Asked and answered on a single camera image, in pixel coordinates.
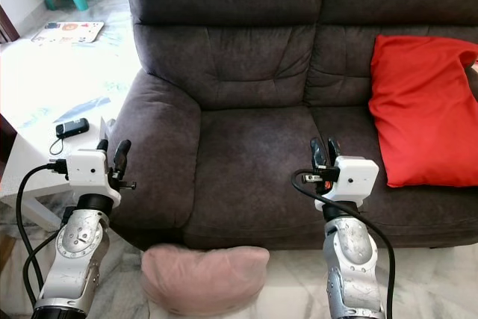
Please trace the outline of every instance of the black cable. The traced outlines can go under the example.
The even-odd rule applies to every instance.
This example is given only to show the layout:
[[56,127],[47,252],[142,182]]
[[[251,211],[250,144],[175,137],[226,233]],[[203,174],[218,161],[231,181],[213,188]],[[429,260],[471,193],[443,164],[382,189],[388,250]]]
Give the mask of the black cable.
[[[41,171],[51,169],[52,164],[44,164],[43,166],[39,166],[28,172],[25,177],[23,177],[22,183],[18,189],[18,194],[16,195],[16,207],[15,207],[15,214],[16,214],[16,224],[18,226],[18,230],[20,232],[20,236],[22,237],[23,243],[27,249],[28,255],[31,255],[33,252],[33,248],[31,247],[30,241],[28,240],[27,233],[25,232],[25,228],[23,227],[23,220],[22,220],[22,196],[25,186],[27,185],[27,181],[30,179],[32,175]],[[31,262],[33,263],[33,268],[35,270],[35,274],[37,276],[38,281],[38,288],[43,288],[43,277],[42,272],[40,270],[40,266],[38,265],[38,261],[35,257],[32,258]]]
[[[59,140],[61,140],[61,149],[60,149],[60,151],[58,151],[58,152],[53,152],[53,151],[52,151],[52,148],[53,148],[53,146],[54,146]],[[53,156],[56,156],[56,155],[61,154],[62,151],[63,151],[63,138],[60,137],[60,138],[58,138],[54,143],[52,143],[52,145],[50,146],[50,150],[49,150],[49,151],[50,151],[50,155],[53,155]]]
[[25,261],[25,264],[23,265],[23,283],[25,284],[25,289],[27,291],[28,297],[30,298],[31,306],[33,307],[33,309],[35,308],[37,298],[35,297],[33,289],[31,288],[30,279],[28,278],[28,267],[30,267],[30,263],[33,260],[36,260],[35,256],[37,255],[37,253],[41,251],[44,246],[46,246],[48,243],[50,243],[57,237],[58,233],[60,232],[60,229],[53,233],[51,236],[49,236],[47,239],[45,239],[44,242],[42,242],[37,248],[35,248],[34,251],[28,256],[27,260]]
[[370,227],[385,243],[388,251],[388,259],[389,259],[389,273],[388,273],[388,287],[387,287],[387,319],[392,319],[392,305],[393,305],[393,300],[394,300],[394,286],[395,286],[395,253],[394,253],[394,248],[391,246],[390,241],[388,238],[385,236],[385,234],[378,228],[376,227],[373,223],[371,223],[367,218],[363,217],[362,215],[358,214],[354,210],[350,209],[349,207],[345,205],[341,205],[340,203],[336,203],[334,201],[331,201],[330,199],[327,199],[323,196],[314,194],[312,192],[307,191],[304,187],[302,187],[299,182],[297,182],[297,176],[302,175],[302,174],[311,174],[313,171],[311,170],[297,170],[294,172],[291,178],[292,185],[300,192],[305,194],[306,196],[309,196],[313,199],[316,199],[317,201],[321,201],[327,205],[331,205],[332,207],[336,207],[340,209],[341,211],[349,214],[350,216],[356,218],[357,220],[360,220],[365,224],[366,226]]

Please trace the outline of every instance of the red pillow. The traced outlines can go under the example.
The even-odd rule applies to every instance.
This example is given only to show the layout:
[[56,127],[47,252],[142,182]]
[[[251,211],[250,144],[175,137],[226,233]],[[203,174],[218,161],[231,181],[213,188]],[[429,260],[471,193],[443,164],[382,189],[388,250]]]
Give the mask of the red pillow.
[[465,74],[477,58],[461,40],[376,38],[369,108],[390,187],[478,186],[478,102]]

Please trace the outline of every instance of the pink cushion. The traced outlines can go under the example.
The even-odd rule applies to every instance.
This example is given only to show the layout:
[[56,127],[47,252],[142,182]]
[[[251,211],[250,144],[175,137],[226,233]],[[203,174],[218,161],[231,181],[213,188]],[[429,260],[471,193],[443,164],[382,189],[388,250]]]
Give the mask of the pink cushion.
[[144,253],[146,296],[180,315],[218,315],[255,299],[266,279],[269,252],[258,247],[201,252],[162,244]]

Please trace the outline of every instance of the marble floor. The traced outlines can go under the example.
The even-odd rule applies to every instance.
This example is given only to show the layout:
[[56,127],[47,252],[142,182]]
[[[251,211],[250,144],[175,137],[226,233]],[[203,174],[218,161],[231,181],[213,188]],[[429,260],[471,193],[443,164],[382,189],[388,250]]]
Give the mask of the marble floor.
[[[65,20],[96,20],[106,25],[92,44],[38,46],[30,41],[37,32],[32,31],[1,48],[1,112],[20,130],[101,96],[110,98],[117,110],[140,68],[127,0],[92,0],[85,12],[72,7],[49,11],[39,24]],[[68,202],[62,195],[43,200],[56,211]],[[18,237],[11,209],[5,205],[0,209],[1,228]],[[46,236],[31,223],[28,233],[34,246]],[[478,244],[397,250],[396,254],[396,319],[478,318]],[[44,273],[53,255],[51,246],[39,254]],[[179,318],[144,297],[139,284],[140,257],[139,250],[111,232],[111,247],[101,266],[100,286],[89,319]],[[0,307],[12,318],[29,318],[31,313],[21,279],[25,258],[23,243],[18,240],[0,278]],[[267,283],[258,299],[239,312],[214,319],[328,319],[326,273],[321,251],[272,252]],[[384,302],[387,275],[387,254],[380,250],[377,277]]]

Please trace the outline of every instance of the sofa backrest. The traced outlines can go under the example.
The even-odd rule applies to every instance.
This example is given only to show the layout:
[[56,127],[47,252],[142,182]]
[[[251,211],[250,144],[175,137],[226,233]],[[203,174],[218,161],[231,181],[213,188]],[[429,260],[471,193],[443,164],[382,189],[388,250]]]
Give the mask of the sofa backrest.
[[[375,38],[452,37],[478,43],[478,0],[322,0],[304,100],[365,105]],[[478,78],[471,79],[478,98]]]
[[302,102],[321,0],[129,0],[143,68],[203,109]]

